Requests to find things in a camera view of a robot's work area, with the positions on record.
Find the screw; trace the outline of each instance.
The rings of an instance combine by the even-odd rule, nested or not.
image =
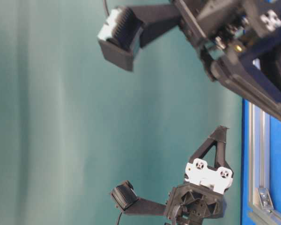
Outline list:
[[[239,45],[234,46],[234,50],[237,51],[238,53],[241,53],[243,51],[243,48]]]

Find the black 3d-printed part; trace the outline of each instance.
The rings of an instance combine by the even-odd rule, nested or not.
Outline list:
[[[176,221],[200,225],[204,218],[223,217],[226,203],[224,196],[208,188],[185,183],[174,187],[170,193],[164,215],[173,219],[175,206],[182,206],[176,214]]]
[[[208,168],[216,170],[219,167],[223,166],[231,169],[225,160],[227,129],[228,128],[226,127],[219,126],[198,148],[198,150],[193,153],[188,162],[193,163],[194,159],[196,158],[203,159],[204,156],[211,150],[211,148],[215,146],[216,153],[214,159],[214,167],[208,166]]]
[[[128,181],[125,181],[121,185],[116,186],[112,190],[111,196],[123,211],[128,209],[129,206],[131,206],[138,200],[138,197],[129,186]]]

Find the metal bracket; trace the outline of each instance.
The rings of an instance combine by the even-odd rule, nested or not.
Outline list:
[[[273,202],[267,188],[257,189],[262,210],[274,210]]]

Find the white servo bracket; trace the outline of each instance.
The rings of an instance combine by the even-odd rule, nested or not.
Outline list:
[[[205,186],[214,192],[224,194],[233,182],[233,172],[225,167],[219,167],[216,171],[207,167],[205,160],[196,158],[193,163],[187,163],[185,173],[188,178],[185,181],[198,186]]]
[[[269,10],[266,14],[260,16],[261,21],[265,23],[266,28],[273,32],[278,27],[281,27],[281,20],[278,18],[278,15],[273,11]]]

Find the black bracket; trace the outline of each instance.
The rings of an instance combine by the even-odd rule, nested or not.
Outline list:
[[[206,141],[196,150],[189,159],[189,163],[193,163],[194,159],[203,159],[204,156],[215,146],[216,153],[214,159],[214,167],[208,166],[210,169],[217,169],[221,166],[231,169],[229,164],[226,162],[226,134],[227,128],[219,126],[207,139]]]

